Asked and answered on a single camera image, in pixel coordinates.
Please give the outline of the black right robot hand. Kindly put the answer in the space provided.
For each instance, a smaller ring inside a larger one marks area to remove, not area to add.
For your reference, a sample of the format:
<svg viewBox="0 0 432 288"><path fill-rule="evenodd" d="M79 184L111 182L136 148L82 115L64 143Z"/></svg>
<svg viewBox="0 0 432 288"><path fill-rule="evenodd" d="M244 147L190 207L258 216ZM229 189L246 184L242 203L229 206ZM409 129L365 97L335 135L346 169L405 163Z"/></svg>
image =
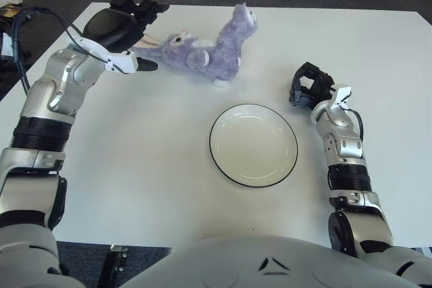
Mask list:
<svg viewBox="0 0 432 288"><path fill-rule="evenodd" d="M301 78L312 80L309 88L301 84ZM294 106L307 107L313 110L320 102L331 99L333 78L321 71L312 63L301 65L292 79L289 101Z"/></svg>

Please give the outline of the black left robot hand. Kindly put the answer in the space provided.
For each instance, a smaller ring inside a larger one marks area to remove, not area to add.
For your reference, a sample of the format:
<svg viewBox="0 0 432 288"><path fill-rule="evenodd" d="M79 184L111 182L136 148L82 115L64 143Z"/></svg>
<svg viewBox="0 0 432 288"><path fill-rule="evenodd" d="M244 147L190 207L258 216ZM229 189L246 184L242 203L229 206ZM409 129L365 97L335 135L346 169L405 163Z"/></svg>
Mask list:
<svg viewBox="0 0 432 288"><path fill-rule="evenodd" d="M168 9L168 4L151 0L111 0L108 8L87 22L78 39L78 44L88 51L84 67L94 74L105 70L120 74L157 70L157 63L140 58L133 47L144 36L146 27Z"/></svg>

